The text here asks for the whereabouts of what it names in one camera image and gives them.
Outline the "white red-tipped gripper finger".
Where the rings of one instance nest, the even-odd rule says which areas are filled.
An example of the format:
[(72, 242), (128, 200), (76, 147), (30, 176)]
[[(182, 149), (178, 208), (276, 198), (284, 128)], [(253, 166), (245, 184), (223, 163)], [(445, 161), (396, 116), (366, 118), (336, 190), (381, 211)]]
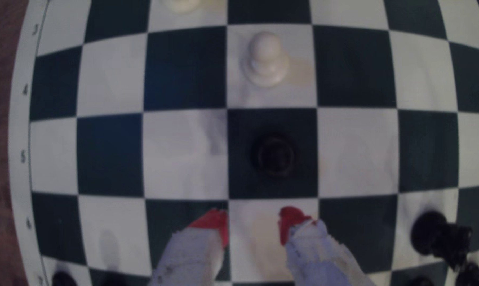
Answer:
[(293, 206), (283, 207), (279, 218), (280, 242), (295, 285), (375, 285), (322, 220)]
[(149, 285), (214, 285), (228, 243), (228, 212), (207, 211), (172, 234)]

